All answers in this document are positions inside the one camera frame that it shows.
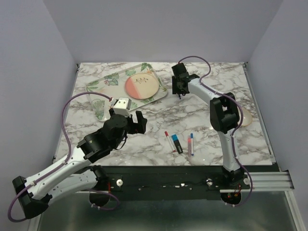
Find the white pen red tip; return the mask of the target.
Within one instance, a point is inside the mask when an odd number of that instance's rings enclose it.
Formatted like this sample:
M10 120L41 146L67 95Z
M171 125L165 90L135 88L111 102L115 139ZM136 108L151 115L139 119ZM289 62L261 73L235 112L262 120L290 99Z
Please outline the white pen red tip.
M170 136L169 136L167 131L165 131L165 136L167 138L167 141L168 141L168 143L170 145L170 148L171 148L172 152L174 153L176 151L176 149L175 149L175 147L174 147L174 145L172 143L172 140L171 140L171 138L170 138Z

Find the pink pen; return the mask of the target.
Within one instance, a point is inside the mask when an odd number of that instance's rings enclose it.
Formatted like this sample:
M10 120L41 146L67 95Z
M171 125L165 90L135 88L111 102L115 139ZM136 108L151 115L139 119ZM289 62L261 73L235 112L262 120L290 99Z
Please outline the pink pen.
M188 155L192 155L192 139L190 136L188 137Z

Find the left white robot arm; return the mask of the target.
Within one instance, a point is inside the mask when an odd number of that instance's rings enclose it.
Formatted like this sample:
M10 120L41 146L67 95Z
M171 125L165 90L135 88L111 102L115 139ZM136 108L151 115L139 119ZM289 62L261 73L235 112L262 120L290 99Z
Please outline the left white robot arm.
M103 127L86 135L68 154L46 169L30 177L18 176L12 180L16 196L24 213L24 220L37 217L49 205L71 193L82 190L102 190L107 179L95 173L91 164L116 150L129 134L144 134L147 119L136 111L137 122L126 109L110 110L110 119Z

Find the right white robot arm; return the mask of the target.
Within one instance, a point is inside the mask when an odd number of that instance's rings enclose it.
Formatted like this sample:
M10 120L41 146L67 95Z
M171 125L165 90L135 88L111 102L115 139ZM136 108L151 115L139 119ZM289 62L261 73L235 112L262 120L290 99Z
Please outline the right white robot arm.
M228 189L239 183L243 174L237 155L237 139L235 132L242 123L239 113L242 109L234 95L221 93L205 85L196 74L189 74L183 63L172 67L172 93L177 95L194 94L209 105L210 124L218 133L223 153L222 185Z

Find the black marker blue tip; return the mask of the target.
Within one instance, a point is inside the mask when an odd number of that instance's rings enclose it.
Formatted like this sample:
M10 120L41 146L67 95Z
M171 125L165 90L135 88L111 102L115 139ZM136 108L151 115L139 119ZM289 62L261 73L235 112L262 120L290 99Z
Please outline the black marker blue tip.
M179 154L182 154L182 153L183 153L183 150L182 150L182 147L181 147L181 144L180 144L180 141L179 141L177 135L174 134L174 135L171 136L171 138L172 138L172 140L173 140L173 142L174 142L174 145L175 145L175 148L176 148L177 152L178 152Z

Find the white pen blue tip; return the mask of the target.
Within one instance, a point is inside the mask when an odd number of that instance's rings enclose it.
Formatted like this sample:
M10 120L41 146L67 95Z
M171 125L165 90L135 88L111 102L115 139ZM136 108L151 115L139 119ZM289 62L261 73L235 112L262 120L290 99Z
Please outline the white pen blue tip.
M193 133L190 134L190 150L191 150L191 156L194 156Z

